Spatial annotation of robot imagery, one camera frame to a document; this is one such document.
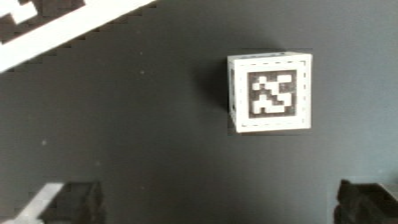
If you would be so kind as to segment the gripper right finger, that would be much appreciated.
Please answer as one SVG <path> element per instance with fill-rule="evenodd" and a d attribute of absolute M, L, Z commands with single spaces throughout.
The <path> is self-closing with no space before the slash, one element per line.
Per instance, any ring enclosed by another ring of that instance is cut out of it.
<path fill-rule="evenodd" d="M 398 199 L 381 183 L 341 180 L 333 224 L 398 224 Z"/>

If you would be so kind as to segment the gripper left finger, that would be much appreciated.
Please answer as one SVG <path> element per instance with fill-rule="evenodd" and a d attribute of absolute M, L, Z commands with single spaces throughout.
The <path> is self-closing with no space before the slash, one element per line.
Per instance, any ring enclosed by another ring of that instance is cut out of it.
<path fill-rule="evenodd" d="M 11 224 L 107 224 L 102 183 L 46 183 Z"/>

